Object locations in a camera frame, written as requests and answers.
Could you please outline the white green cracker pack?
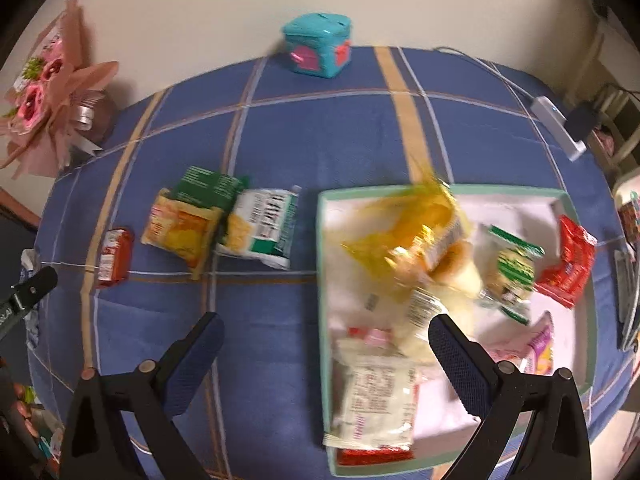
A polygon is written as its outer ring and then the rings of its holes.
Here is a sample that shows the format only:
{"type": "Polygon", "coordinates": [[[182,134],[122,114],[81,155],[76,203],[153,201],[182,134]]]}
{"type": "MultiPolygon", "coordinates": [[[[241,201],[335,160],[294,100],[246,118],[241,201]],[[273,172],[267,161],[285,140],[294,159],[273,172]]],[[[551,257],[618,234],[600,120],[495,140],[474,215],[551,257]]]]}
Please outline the white green cracker pack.
{"type": "Polygon", "coordinates": [[[228,215],[218,254],[288,270],[299,192],[297,185],[243,191],[228,215]]]}

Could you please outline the green milk biscuit pack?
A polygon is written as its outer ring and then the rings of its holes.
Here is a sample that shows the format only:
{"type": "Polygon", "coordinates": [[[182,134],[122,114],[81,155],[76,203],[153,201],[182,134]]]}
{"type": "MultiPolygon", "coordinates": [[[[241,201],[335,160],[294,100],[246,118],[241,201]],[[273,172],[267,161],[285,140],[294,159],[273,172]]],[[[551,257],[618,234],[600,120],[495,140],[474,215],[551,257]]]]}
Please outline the green milk biscuit pack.
{"type": "Polygon", "coordinates": [[[478,301],[527,326],[530,323],[530,297],[535,288],[535,263],[546,252],[541,246],[494,224],[488,226],[487,233],[498,250],[478,301]]]}

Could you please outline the smartphone on stand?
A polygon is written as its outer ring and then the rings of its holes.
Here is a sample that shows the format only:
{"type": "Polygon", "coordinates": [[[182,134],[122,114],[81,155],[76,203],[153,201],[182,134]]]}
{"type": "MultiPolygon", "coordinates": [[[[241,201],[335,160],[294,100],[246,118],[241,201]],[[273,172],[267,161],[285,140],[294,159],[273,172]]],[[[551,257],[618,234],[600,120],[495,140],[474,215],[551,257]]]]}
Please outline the smartphone on stand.
{"type": "Polygon", "coordinates": [[[616,249],[614,263],[620,323],[618,348],[629,351],[636,348],[639,333],[639,246],[634,254],[628,249],[616,249]]]}

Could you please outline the black power adapter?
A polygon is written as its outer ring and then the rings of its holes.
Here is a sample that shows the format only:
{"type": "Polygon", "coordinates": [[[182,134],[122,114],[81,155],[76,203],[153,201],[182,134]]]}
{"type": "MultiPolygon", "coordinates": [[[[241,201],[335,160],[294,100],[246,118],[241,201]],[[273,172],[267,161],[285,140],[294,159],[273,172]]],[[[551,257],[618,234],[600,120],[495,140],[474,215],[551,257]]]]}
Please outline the black power adapter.
{"type": "Polygon", "coordinates": [[[582,101],[566,116],[564,128],[574,142],[585,140],[600,124],[599,113],[591,102],[582,101]]]}

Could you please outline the colourful clutter pile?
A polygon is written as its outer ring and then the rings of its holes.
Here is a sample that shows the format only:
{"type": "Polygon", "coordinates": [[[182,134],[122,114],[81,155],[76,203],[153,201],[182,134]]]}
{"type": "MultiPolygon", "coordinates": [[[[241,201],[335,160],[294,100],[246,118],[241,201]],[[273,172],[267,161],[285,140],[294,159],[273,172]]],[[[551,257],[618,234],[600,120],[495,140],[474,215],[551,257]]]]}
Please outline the colourful clutter pile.
{"type": "Polygon", "coordinates": [[[640,240],[640,200],[637,192],[630,193],[628,202],[620,206],[618,214],[627,243],[634,246],[640,240]]]}

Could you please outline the yellow transparent snack pack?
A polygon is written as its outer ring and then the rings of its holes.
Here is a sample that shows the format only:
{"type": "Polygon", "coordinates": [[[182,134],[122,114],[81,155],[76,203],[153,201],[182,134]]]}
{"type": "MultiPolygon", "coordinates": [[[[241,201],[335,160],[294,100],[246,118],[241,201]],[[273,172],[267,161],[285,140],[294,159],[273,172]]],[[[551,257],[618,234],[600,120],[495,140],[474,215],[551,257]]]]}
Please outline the yellow transparent snack pack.
{"type": "Polygon", "coordinates": [[[341,244],[375,278],[408,283],[435,270],[451,246],[464,242],[472,232],[471,222],[448,184],[434,176],[425,176],[363,210],[371,214],[395,211],[388,229],[341,244]]]}

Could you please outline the pink egg roll snack pack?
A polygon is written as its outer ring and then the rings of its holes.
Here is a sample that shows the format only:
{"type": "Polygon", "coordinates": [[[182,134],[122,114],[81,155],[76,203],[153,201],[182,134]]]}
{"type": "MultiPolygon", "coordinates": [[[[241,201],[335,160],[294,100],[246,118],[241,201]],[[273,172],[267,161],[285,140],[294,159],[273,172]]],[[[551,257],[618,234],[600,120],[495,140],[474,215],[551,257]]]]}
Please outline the pink egg roll snack pack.
{"type": "Polygon", "coordinates": [[[511,362],[521,373],[549,376],[554,371],[554,325],[549,311],[524,332],[485,350],[495,362],[511,362]]]}

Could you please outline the large red patterned pack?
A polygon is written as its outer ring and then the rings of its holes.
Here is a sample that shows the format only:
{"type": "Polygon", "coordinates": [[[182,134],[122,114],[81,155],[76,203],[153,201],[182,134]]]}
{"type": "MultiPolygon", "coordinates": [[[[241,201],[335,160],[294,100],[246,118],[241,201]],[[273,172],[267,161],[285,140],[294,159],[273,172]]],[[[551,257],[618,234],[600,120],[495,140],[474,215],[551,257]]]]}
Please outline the large red patterned pack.
{"type": "MultiPolygon", "coordinates": [[[[361,339],[366,344],[370,344],[370,346],[384,349],[383,344],[386,343],[386,336],[387,336],[387,333],[383,332],[382,330],[379,330],[378,328],[351,327],[347,331],[346,335],[342,338],[361,339]]],[[[336,408],[334,410],[331,429],[334,425],[334,422],[336,422],[338,404],[342,400],[342,389],[343,389],[343,382],[344,382],[343,369],[341,365],[337,363],[336,343],[335,343],[334,359],[335,359],[335,364],[337,365],[338,383],[337,383],[336,408]]],[[[410,460],[410,458],[413,458],[412,447],[408,451],[382,450],[378,452],[366,452],[366,451],[341,450],[340,448],[336,448],[336,450],[337,450],[337,463],[343,466],[385,464],[385,463],[393,463],[393,462],[402,462],[403,460],[410,460]]]]}

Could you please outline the small red candy packet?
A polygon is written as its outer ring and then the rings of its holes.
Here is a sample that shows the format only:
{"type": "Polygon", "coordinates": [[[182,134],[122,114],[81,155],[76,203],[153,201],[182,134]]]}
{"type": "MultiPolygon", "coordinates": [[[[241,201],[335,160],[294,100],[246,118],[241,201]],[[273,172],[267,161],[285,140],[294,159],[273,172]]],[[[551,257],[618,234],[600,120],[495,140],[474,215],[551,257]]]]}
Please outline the small red candy packet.
{"type": "Polygon", "coordinates": [[[100,252],[96,286],[117,285],[128,278],[134,234],[128,228],[110,229],[105,233],[100,252]]]}

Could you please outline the white pastry pack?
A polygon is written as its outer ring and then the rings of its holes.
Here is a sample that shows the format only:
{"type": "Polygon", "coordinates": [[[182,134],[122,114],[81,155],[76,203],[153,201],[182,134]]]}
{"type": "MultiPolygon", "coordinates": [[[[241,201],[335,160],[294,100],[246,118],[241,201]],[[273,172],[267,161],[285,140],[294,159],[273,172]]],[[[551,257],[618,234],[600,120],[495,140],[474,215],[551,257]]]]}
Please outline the white pastry pack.
{"type": "Polygon", "coordinates": [[[418,402],[414,363],[356,338],[337,341],[336,357],[344,375],[342,400],[324,445],[366,452],[410,450],[418,402]]]}

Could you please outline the white power strip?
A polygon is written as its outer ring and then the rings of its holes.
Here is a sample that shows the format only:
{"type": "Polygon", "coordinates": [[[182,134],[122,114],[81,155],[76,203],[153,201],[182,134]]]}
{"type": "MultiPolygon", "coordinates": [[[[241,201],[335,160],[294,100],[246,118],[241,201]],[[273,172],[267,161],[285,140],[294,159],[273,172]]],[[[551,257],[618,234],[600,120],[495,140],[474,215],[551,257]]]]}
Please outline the white power strip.
{"type": "Polygon", "coordinates": [[[530,111],[544,125],[544,128],[552,134],[571,162],[574,162],[585,153],[585,143],[575,141],[570,136],[565,128],[565,116],[549,98],[536,96],[530,106],[530,111]]]}

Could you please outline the teal toy house box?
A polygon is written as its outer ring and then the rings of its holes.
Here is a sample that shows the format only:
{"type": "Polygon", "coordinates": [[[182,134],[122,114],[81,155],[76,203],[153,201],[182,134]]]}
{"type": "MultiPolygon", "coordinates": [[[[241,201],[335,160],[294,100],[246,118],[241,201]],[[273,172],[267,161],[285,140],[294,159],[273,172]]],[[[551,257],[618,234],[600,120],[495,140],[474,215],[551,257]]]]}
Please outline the teal toy house box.
{"type": "Polygon", "coordinates": [[[342,14],[299,15],[282,27],[288,67],[299,74],[330,79],[352,59],[352,20],[342,14]]]}

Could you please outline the clear round bun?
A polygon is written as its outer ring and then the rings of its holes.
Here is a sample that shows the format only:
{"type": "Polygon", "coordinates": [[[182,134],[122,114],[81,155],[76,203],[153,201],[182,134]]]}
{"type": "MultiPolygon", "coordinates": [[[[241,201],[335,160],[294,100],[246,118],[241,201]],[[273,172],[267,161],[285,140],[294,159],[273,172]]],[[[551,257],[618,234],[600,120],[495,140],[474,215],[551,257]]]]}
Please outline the clear round bun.
{"type": "Polygon", "coordinates": [[[387,333],[383,348],[419,365],[436,364],[428,326],[440,314],[448,315],[465,336],[474,333],[475,304],[463,292],[445,285],[395,287],[374,308],[376,328],[387,333]]]}

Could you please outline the white shelf rack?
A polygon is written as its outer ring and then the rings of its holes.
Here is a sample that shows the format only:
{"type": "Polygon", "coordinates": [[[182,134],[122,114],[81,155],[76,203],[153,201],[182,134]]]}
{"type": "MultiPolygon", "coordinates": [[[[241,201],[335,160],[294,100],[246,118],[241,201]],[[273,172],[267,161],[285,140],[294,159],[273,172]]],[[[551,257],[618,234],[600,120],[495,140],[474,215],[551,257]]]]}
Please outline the white shelf rack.
{"type": "Polygon", "coordinates": [[[564,101],[590,101],[597,109],[600,127],[588,146],[609,181],[639,166],[639,48],[612,11],[598,18],[564,101]]]}

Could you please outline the small red snack packet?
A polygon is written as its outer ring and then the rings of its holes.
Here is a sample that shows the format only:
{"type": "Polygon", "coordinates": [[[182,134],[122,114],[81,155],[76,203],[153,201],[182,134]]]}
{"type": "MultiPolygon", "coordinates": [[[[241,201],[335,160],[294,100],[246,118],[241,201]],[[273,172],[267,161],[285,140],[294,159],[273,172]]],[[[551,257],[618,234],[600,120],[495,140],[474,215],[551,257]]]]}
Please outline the small red snack packet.
{"type": "Polygon", "coordinates": [[[560,261],[537,278],[537,292],[573,309],[582,298],[596,258],[597,239],[567,216],[559,218],[560,261]]]}

